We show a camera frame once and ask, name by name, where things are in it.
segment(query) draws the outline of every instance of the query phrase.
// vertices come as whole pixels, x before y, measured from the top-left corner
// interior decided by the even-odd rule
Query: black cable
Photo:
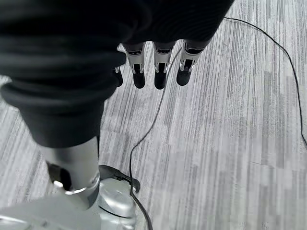
[[[246,22],[246,21],[243,21],[241,19],[236,19],[236,18],[228,18],[228,17],[225,17],[226,19],[229,19],[229,20],[233,20],[233,21],[239,21],[239,22],[242,22],[242,23],[246,23],[254,28],[256,28],[257,30],[260,30],[261,32],[263,32],[266,36],[268,36],[268,38],[270,38],[277,46],[279,46],[284,52],[285,54],[288,56],[289,58],[289,61],[291,63],[291,66],[292,66],[292,70],[293,70],[293,74],[294,74],[294,78],[295,78],[295,83],[296,83],[296,89],[297,89],[297,97],[298,97],[298,107],[299,107],[299,113],[300,113],[300,123],[301,123],[301,136],[302,136],[302,139],[304,141],[304,144],[305,146],[307,147],[307,141],[304,137],[304,134],[303,134],[303,115],[302,115],[302,106],[301,106],[301,96],[300,96],[300,90],[299,90],[299,84],[298,84],[298,79],[297,79],[297,75],[296,75],[296,70],[294,68],[294,65],[293,65],[293,62],[292,62],[292,59],[288,53],[288,51],[281,45],[279,44],[277,41],[274,40],[274,38],[272,38],[269,34],[267,34],[264,30],[260,29],[259,27],[249,23],[249,22]],[[168,76],[169,76],[169,73],[173,67],[173,64],[174,64],[174,61],[175,59],[177,58],[178,54],[180,53],[181,49],[176,53],[171,65],[170,65],[170,68],[169,68],[169,71],[166,75],[166,84],[167,84],[167,80],[168,80]],[[162,105],[162,102],[163,102],[163,98],[164,98],[164,94],[165,94],[165,89],[166,89],[166,86],[164,87],[163,89],[163,93],[162,93],[162,96],[161,96],[161,100],[160,100],[160,103],[159,103],[159,107],[158,107],[158,110],[155,114],[155,117],[154,117],[154,120],[153,120],[153,123],[152,125],[150,126],[150,128],[148,129],[148,131],[145,133],[145,135],[133,146],[131,152],[130,152],[130,162],[129,162],[129,174],[130,174],[130,184],[131,184],[131,188],[130,188],[130,195],[132,196],[132,198],[134,199],[135,203],[139,206],[139,208],[141,209],[142,213],[144,214],[145,216],[145,219],[146,219],[146,223],[147,223],[147,227],[148,227],[148,230],[153,230],[153,225],[151,223],[151,220],[150,220],[150,217],[146,211],[146,209],[144,208],[144,206],[141,204],[141,202],[137,199],[137,197],[135,196],[135,194],[133,193],[133,177],[132,177],[132,166],[131,166],[131,162],[132,162],[132,153],[133,151],[141,144],[141,142],[148,136],[148,134],[150,133],[150,131],[152,130],[152,128],[154,127],[156,121],[157,121],[157,118],[158,118],[158,115],[159,115],[159,112],[160,112],[160,109],[161,109],[161,105]]]
[[[302,139],[304,141],[304,144],[305,144],[305,147],[307,148],[307,141],[304,137],[304,133],[303,133],[303,115],[302,115],[302,105],[301,105],[301,95],[300,95],[300,90],[299,90],[299,84],[298,84],[298,79],[297,79],[297,75],[296,75],[296,70],[294,68],[294,65],[293,65],[293,62],[292,62],[292,59],[290,58],[290,55],[288,53],[288,51],[281,45],[279,44],[278,42],[275,41],[274,38],[272,38],[268,33],[266,33],[264,30],[260,29],[259,27],[251,24],[251,23],[248,23],[246,21],[243,21],[241,19],[236,19],[236,18],[228,18],[228,17],[225,17],[226,19],[229,19],[229,20],[234,20],[234,21],[239,21],[239,22],[242,22],[242,23],[246,23],[254,28],[256,28],[257,30],[263,32],[266,36],[268,36],[268,38],[270,38],[277,46],[279,46],[279,48],[281,48],[284,53],[288,56],[289,58],[289,61],[291,63],[291,66],[292,66],[292,70],[293,70],[293,74],[294,74],[294,79],[295,79],[295,84],[296,84],[296,91],[297,91],[297,99],[298,99],[298,107],[299,107],[299,115],[300,115],[300,122],[301,122],[301,136],[302,136]]]
[[[165,89],[166,89],[166,85],[167,85],[167,80],[168,80],[168,76],[171,72],[171,69],[173,67],[173,64],[178,56],[178,54],[180,53],[181,51],[181,48],[179,49],[179,51],[176,53],[176,55],[174,56],[174,59],[170,65],[170,68],[168,70],[168,73],[166,75],[166,80],[165,80],[165,87],[163,89],[163,93],[162,93],[162,96],[161,96],[161,99],[160,99],[160,103],[159,103],[159,107],[158,107],[158,110],[154,116],[154,120],[153,120],[153,123],[152,125],[150,126],[150,128],[148,129],[148,131],[145,133],[145,135],[133,146],[131,152],[130,152],[130,161],[129,161],[129,174],[130,174],[130,185],[131,185],[131,188],[130,188],[130,196],[132,196],[132,198],[134,199],[135,203],[139,206],[140,210],[142,211],[145,219],[146,219],[146,223],[147,223],[147,227],[148,227],[148,230],[153,230],[153,225],[152,225],[152,222],[150,220],[150,217],[146,211],[146,209],[144,208],[144,206],[141,204],[141,202],[138,200],[138,198],[135,196],[135,194],[133,193],[133,177],[132,177],[132,166],[131,166],[131,162],[132,162],[132,153],[133,151],[139,146],[139,144],[141,144],[141,142],[148,136],[148,134],[150,133],[150,131],[153,129],[153,126],[155,125],[156,121],[157,121],[157,118],[158,118],[158,115],[159,115],[159,112],[160,112],[160,109],[161,109],[161,105],[162,105],[162,101],[163,101],[163,98],[164,98],[164,95],[165,95]]]

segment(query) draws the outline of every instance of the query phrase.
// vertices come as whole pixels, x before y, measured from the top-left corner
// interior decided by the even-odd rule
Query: silver metal part
[[[67,195],[75,208],[90,208],[99,192],[97,138],[70,148],[42,149],[52,183]]]
[[[100,182],[98,205],[109,213],[124,218],[135,217],[135,203],[130,196],[130,184],[112,178]]]
[[[171,59],[171,55],[172,55],[171,49],[168,53],[160,53],[155,47],[154,49],[154,69],[156,73],[159,72],[159,63],[165,63],[163,73],[167,72],[169,61]]]
[[[115,67],[115,72],[119,73],[120,72],[120,68],[119,67]]]
[[[145,43],[142,46],[142,49],[139,50],[128,50],[125,47],[126,55],[128,57],[129,65],[131,67],[132,73],[136,73],[135,66],[134,65],[140,65],[140,73],[144,73],[144,63],[145,63],[145,54],[144,54],[144,46]]]
[[[181,54],[180,54],[180,70],[183,71],[185,69],[185,64],[187,60],[191,60],[192,64],[189,66],[189,72],[192,72],[198,58],[201,55],[201,52],[203,50],[200,50],[199,53],[197,54],[191,54],[187,51],[187,43],[185,43],[185,47],[181,49]]]
[[[65,195],[4,208],[0,230],[134,230],[136,207],[129,183],[105,179],[100,187],[99,198],[86,211],[68,206]]]

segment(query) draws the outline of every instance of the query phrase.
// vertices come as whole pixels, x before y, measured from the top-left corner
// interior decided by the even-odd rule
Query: striped carpet
[[[263,28],[286,47],[307,115],[306,1],[237,0],[227,16]],[[101,163],[126,173],[129,151],[151,125],[162,95],[153,84],[151,43],[145,51],[146,86],[136,89],[123,66],[124,84],[106,102],[101,125]],[[153,228],[307,229],[307,149],[282,50],[250,26],[224,20],[185,87],[176,84],[178,66],[177,61],[156,126],[133,156],[139,199]],[[0,207],[56,193],[39,147],[18,111],[3,100],[0,160]],[[138,229],[146,229],[138,214]]]

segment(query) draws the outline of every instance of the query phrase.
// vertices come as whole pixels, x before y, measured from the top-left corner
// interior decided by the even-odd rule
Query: black fingertip
[[[154,75],[154,86],[158,90],[162,90],[162,89],[164,89],[165,85],[166,85],[166,73],[164,73],[164,72],[155,73],[155,75]]]
[[[188,84],[190,77],[191,77],[191,72],[186,71],[186,70],[181,71],[179,69],[178,73],[177,73],[177,83],[178,83],[178,85],[184,86],[184,85]]]
[[[114,69],[114,70],[112,70],[112,74],[118,80],[117,87],[121,86],[123,84],[123,75],[121,74],[121,71],[119,70],[119,72],[116,73],[116,71]]]
[[[141,89],[145,86],[145,74],[144,73],[134,73],[133,82],[136,88]]]

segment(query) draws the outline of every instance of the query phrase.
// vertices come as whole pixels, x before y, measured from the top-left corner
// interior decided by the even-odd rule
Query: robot
[[[98,165],[104,101],[123,83],[119,66],[127,57],[134,85],[143,88],[144,44],[152,41],[154,85],[161,90],[175,42],[184,39],[177,83],[187,85],[232,3],[2,0],[0,74],[12,81],[2,86],[1,95],[19,109],[42,148],[50,181],[63,195],[1,210],[1,229],[77,229],[65,227],[63,215],[85,217],[83,210],[99,218],[99,223],[91,219],[92,229],[134,229],[130,178]],[[119,44],[126,54],[117,51]],[[140,183],[134,180],[138,192]],[[60,211],[56,207],[64,200],[71,207],[67,203]]]

